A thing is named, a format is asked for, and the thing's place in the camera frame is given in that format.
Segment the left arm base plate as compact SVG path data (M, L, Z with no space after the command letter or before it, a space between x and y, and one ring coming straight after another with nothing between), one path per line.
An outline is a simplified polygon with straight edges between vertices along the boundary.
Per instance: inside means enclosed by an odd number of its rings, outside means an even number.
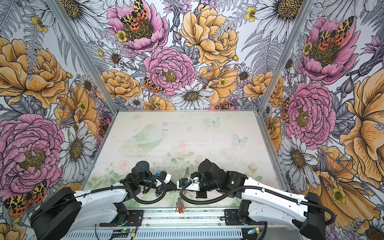
M110 223L101 223L100 227L140 227L142 225L144 211L128 210L118 213Z

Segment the aluminium front rail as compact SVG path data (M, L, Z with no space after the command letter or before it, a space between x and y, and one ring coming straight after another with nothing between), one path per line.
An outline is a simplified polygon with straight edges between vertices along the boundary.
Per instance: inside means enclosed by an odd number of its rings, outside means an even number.
M266 222L299 229L307 222L309 207L305 205L288 204L286 206L273 208L259 203L245 202L239 209L239 215L248 217L255 225ZM101 223L110 223L118 213L127 212L128 209L117 210L114 205L100 207L91 212L82 213L77 211L62 210L52 220L51 224L58 227L64 233L84 229ZM225 225L223 208L198 209L191 208L179 214L174 210L143 210L143 220L140 227L150 228L176 228L182 226L207 227L209 225Z

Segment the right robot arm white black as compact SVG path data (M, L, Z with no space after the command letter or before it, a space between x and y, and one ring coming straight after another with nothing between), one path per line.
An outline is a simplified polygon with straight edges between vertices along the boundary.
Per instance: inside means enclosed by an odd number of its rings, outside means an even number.
M196 192L192 205L212 205L226 198L241 200L238 216L244 225L253 222L278 223L292 227L310 240L323 240L326 227L336 220L336 214L325 207L313 193L294 194L264 185L245 174L224 171L208 159L198 171L181 181L185 191Z

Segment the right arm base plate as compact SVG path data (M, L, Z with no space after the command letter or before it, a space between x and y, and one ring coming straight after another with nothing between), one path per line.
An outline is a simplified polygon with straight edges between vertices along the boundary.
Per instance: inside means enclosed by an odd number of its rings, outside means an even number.
M239 209L224 209L224 222L226 226L254 225L248 217L240 216Z

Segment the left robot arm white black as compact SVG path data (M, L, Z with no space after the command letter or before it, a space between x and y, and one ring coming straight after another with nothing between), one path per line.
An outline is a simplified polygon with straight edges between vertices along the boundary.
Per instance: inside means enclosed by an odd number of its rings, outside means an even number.
M170 174L153 174L149 163L140 161L123 180L109 187L59 190L36 209L30 222L38 240L60 240L69 232L91 225L123 224L128 218L124 202L135 200L152 205L177 189Z

